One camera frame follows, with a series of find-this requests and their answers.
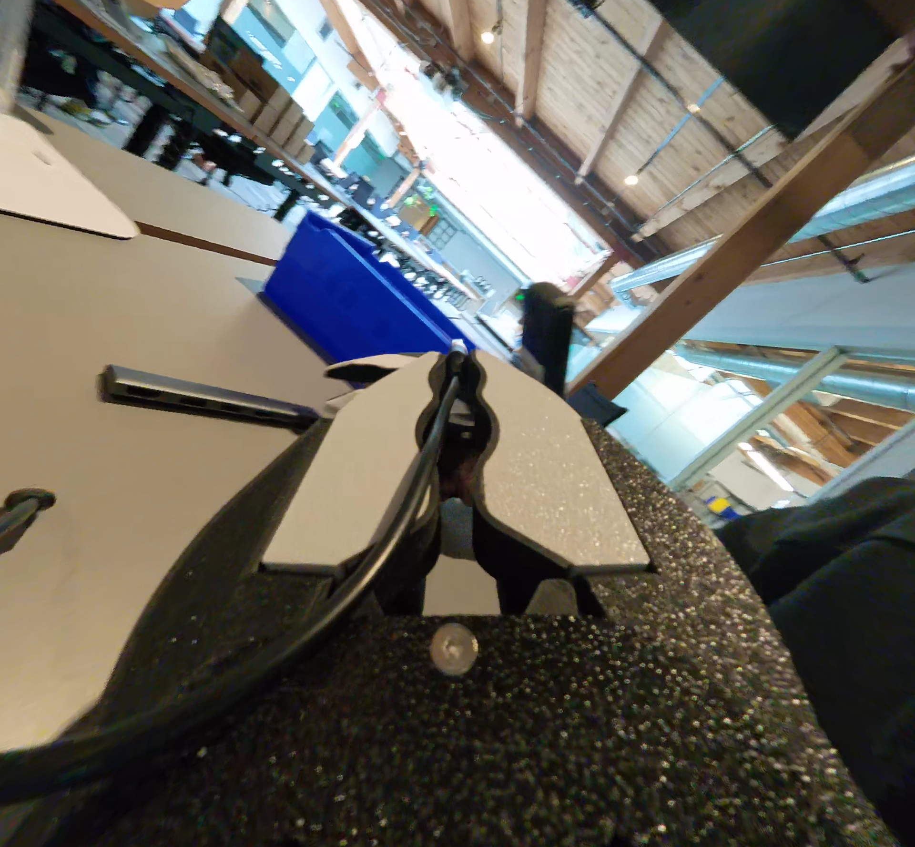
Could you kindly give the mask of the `person's right forearm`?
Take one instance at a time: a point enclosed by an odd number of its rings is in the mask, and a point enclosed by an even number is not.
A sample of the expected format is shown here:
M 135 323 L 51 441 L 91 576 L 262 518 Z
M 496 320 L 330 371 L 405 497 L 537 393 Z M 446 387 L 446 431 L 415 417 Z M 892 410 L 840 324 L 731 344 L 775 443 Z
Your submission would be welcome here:
M 715 534 L 766 605 L 855 783 L 913 845 L 913 478 L 866 479 Z

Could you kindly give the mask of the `white desk mat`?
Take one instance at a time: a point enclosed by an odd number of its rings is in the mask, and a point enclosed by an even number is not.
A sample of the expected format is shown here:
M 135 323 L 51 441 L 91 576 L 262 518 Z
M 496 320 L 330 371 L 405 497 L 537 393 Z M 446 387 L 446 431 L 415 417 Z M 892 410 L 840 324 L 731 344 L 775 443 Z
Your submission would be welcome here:
M 26 121 L 1 118 L 1 214 L 122 241 L 137 225 Z

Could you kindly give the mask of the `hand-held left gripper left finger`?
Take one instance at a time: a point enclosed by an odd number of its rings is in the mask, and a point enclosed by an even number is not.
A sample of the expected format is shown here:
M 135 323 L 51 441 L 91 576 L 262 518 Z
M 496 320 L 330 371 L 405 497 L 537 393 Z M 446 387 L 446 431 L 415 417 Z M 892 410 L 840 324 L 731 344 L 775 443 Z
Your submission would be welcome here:
M 442 354 L 373 383 L 332 419 L 261 556 L 266 571 L 342 576 L 367 551 L 422 447 Z

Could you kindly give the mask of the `row of cardboard boxes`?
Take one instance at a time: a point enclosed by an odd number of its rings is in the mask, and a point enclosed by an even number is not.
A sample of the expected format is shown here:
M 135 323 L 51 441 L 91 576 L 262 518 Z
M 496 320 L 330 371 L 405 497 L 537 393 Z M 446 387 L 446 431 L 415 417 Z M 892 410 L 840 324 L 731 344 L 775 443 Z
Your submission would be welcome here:
M 218 74 L 233 93 L 234 103 L 254 128 L 299 164 L 314 154 L 307 138 L 312 121 L 272 74 L 273 64 L 235 36 L 231 28 L 211 31 L 202 63 Z

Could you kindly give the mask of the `blue plastic bin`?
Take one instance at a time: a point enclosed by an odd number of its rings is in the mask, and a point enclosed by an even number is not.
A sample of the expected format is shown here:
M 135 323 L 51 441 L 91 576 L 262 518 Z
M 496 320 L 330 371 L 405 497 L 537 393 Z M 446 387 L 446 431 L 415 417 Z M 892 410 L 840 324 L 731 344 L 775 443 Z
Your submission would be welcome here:
M 307 212 L 261 295 L 329 362 L 476 344 L 372 244 Z

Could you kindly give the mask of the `instruction sheet on stand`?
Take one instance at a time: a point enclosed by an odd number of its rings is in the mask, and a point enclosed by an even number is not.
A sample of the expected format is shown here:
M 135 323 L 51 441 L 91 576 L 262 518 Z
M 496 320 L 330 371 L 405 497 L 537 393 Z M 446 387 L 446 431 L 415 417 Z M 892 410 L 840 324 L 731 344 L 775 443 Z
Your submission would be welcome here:
M 1 0 L 1 114 L 11 113 L 28 52 L 35 0 Z

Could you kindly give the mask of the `wooden support post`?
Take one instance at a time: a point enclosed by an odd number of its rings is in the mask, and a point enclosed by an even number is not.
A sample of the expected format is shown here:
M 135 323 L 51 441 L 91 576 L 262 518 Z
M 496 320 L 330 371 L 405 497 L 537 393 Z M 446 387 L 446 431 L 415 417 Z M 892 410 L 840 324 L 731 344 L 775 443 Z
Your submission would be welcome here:
M 567 386 L 620 392 L 738 289 L 825 204 L 913 128 L 913 47 L 908 62 L 761 197 Z

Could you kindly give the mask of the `black usb cable red plug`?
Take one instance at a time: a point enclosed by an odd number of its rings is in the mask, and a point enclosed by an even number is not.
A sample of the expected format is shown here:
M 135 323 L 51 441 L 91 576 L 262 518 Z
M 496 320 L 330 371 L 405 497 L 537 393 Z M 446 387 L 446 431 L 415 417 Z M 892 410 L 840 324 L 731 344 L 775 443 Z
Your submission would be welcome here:
M 219 680 L 208 681 L 173 703 L 91 735 L 2 753 L 2 805 L 88 784 L 111 776 L 122 765 L 161 753 L 183 737 L 220 721 L 337 635 L 374 592 L 426 502 L 437 476 L 449 416 L 467 375 L 468 357 L 463 346 L 453 344 L 446 357 L 447 381 L 434 397 L 434 417 L 425 442 L 410 461 L 380 528 L 371 537 L 368 553 L 312 618 L 270 642 Z

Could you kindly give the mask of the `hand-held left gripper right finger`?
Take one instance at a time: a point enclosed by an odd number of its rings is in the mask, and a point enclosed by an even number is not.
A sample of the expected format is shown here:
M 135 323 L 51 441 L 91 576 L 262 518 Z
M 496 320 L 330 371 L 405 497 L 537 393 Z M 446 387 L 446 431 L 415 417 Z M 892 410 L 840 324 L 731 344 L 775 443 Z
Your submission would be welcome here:
M 573 591 L 652 567 L 583 419 L 485 352 L 473 354 L 475 428 L 488 434 L 469 482 L 476 562 L 501 612 L 524 612 L 544 581 Z

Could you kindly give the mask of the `silver air duct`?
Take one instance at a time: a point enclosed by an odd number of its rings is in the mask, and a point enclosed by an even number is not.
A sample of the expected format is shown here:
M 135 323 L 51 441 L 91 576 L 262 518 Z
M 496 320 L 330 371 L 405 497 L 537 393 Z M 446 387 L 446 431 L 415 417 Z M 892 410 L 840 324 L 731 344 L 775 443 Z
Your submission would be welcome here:
M 789 243 L 825 237 L 851 226 L 911 211 L 913 207 L 914 156 L 910 155 L 860 177 L 826 203 Z M 610 290 L 622 304 L 633 306 L 635 289 L 677 278 L 707 255 L 721 238 L 722 235 L 716 235 L 616 277 L 610 282 Z

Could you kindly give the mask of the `black office chair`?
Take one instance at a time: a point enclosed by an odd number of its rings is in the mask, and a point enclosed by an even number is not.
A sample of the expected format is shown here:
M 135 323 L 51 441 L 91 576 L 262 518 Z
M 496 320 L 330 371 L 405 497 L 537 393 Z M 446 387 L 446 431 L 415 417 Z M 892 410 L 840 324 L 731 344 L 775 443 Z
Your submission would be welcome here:
M 571 392 L 566 401 L 579 416 L 593 420 L 604 429 L 629 411 L 628 408 L 607 398 L 593 382 Z

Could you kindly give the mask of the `grey usb hub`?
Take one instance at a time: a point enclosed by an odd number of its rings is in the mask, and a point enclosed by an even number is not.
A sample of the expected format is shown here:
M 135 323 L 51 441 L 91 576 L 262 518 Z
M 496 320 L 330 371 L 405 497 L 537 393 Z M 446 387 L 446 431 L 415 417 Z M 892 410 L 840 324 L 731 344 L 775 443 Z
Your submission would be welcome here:
M 321 419 L 314 408 L 117 365 L 108 365 L 99 374 L 98 388 L 101 401 L 109 404 L 226 419 L 296 433 Z

